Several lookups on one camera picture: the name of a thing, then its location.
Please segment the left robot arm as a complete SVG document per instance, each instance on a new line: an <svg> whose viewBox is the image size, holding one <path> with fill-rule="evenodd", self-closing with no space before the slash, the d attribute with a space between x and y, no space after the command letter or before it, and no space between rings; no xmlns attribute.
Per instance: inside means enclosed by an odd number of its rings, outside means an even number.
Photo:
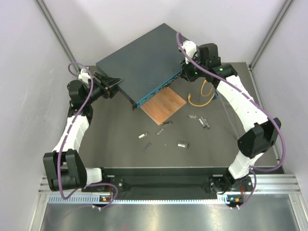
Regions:
<svg viewBox="0 0 308 231"><path fill-rule="evenodd" d="M101 168L86 168L79 156L83 136L89 128L93 108L91 104L98 98L113 98L118 92L121 77L108 77L97 72L90 77L82 70L76 80L68 83L70 107L64 132L52 152L43 157L43 164L52 191L75 190L92 184L104 191L109 179Z"/></svg>

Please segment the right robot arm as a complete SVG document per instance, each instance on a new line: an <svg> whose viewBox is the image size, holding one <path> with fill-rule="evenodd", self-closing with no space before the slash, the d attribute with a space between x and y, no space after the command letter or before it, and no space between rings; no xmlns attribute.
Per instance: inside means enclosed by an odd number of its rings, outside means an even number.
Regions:
<svg viewBox="0 0 308 231"><path fill-rule="evenodd" d="M281 122L272 118L250 96L231 64L222 65L214 43L197 46L192 41L179 44L184 54L182 78L189 82L204 77L230 104L240 119L244 135L237 141L239 152L225 175L225 186L237 190L255 162L282 138Z"/></svg>

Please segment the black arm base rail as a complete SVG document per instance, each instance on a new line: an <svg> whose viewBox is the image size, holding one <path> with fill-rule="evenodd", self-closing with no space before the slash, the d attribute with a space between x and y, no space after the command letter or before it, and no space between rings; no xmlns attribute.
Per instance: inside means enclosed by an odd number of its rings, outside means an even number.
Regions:
<svg viewBox="0 0 308 231"><path fill-rule="evenodd" d="M225 167L103 168L118 200L214 199L217 193L248 194L252 178L232 180Z"/></svg>

